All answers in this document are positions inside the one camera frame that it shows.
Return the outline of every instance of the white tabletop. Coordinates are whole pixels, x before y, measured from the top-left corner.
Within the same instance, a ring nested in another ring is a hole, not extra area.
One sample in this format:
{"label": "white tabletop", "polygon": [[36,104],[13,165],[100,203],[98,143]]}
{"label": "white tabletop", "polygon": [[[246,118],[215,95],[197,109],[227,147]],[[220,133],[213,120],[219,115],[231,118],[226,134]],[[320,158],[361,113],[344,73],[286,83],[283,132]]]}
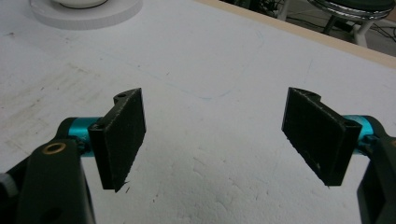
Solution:
{"label": "white tabletop", "polygon": [[63,119],[103,116],[140,87],[147,134],[129,182],[102,190],[94,159],[82,159],[98,223],[360,223],[368,160],[354,156],[343,186],[325,187],[281,131],[286,95],[316,92],[396,135],[396,61],[238,10],[145,0],[119,25],[66,31],[25,0],[0,1],[0,171]]}

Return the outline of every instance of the floor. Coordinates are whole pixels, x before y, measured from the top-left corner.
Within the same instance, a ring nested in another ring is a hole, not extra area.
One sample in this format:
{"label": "floor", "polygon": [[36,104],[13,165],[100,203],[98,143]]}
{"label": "floor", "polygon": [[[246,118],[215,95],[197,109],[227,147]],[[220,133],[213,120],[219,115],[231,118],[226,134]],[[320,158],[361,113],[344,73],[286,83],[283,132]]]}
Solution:
{"label": "floor", "polygon": [[[323,30],[321,27],[326,25],[329,18],[329,14],[317,9],[306,1],[290,1],[287,22],[321,32]],[[396,22],[382,20],[375,24],[382,27],[390,35],[394,36],[394,28],[385,27],[396,27]],[[378,28],[373,25],[367,32],[367,47],[396,57],[396,42],[392,38],[384,37],[377,30]],[[350,33],[342,31],[336,27],[330,32],[330,35],[348,42],[353,42],[353,36]]]}

